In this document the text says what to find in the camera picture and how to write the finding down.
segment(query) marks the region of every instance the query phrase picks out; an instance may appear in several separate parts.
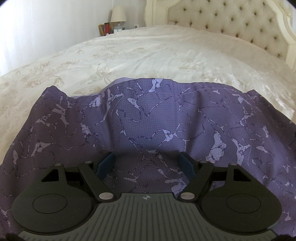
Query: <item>white curtain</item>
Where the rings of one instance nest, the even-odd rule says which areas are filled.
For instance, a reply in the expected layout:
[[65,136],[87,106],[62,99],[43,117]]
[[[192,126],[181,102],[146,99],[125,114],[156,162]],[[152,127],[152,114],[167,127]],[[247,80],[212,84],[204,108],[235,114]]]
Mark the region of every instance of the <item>white curtain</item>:
[[7,0],[0,7],[0,76],[99,36],[111,0]]

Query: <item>black device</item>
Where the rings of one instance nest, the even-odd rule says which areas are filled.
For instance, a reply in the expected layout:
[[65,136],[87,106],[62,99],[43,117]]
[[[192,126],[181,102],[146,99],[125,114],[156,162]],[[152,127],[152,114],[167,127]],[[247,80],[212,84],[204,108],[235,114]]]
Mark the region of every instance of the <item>black device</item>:
[[[178,164],[190,180],[173,193],[115,195],[103,183],[112,153],[77,167],[55,164],[23,191],[12,214],[24,240],[270,241],[281,216],[279,200],[236,163],[228,167],[195,161],[185,152]],[[213,181],[225,181],[213,189]]]

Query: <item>purple fabric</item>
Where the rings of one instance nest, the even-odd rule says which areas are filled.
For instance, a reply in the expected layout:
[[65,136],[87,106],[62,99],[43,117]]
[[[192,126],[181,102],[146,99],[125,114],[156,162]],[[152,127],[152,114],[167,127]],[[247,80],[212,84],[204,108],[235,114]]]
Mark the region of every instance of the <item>purple fabric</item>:
[[256,91],[223,84],[137,79],[76,99],[49,87],[0,166],[0,236],[19,231],[11,204],[45,169],[96,161],[108,151],[116,163],[105,183],[116,195],[178,194],[188,183],[178,169],[180,151],[215,166],[237,162],[281,201],[274,231],[295,236],[295,131]]

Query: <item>lampshade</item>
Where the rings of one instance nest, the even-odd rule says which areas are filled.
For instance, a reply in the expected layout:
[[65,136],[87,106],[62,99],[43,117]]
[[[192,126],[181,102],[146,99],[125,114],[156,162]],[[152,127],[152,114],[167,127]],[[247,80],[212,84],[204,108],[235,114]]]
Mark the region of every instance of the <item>lampshade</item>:
[[113,8],[111,22],[126,22],[126,14],[122,6],[115,6]]

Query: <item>logo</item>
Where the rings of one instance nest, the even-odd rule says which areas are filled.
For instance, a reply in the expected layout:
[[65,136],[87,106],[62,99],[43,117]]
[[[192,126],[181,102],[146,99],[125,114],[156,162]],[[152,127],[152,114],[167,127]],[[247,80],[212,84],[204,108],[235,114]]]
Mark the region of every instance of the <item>logo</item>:
[[145,199],[146,201],[148,201],[150,198],[152,198],[152,197],[150,197],[150,196],[148,196],[148,195],[145,195],[145,196],[143,197],[143,199]]

